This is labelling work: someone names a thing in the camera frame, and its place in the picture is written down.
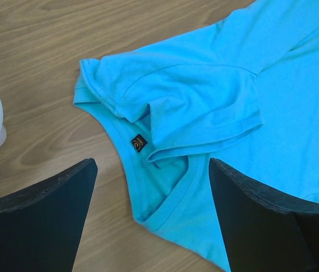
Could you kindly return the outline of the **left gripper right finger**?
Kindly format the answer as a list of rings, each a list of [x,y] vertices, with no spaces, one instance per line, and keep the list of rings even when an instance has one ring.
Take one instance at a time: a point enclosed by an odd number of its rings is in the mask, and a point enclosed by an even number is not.
[[[319,271],[319,203],[214,158],[209,179],[232,271]]]

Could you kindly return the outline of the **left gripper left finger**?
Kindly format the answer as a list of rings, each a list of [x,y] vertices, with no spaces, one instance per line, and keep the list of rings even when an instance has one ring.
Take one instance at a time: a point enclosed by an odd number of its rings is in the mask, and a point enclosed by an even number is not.
[[[97,176],[93,158],[0,198],[0,271],[72,271]]]

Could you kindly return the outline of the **turquoise t-shirt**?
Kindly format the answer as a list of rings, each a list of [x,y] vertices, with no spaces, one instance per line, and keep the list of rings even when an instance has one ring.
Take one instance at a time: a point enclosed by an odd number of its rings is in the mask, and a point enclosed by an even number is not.
[[[210,26],[83,59],[73,103],[117,149],[134,219],[229,271],[211,158],[319,203],[319,1],[255,1]]]

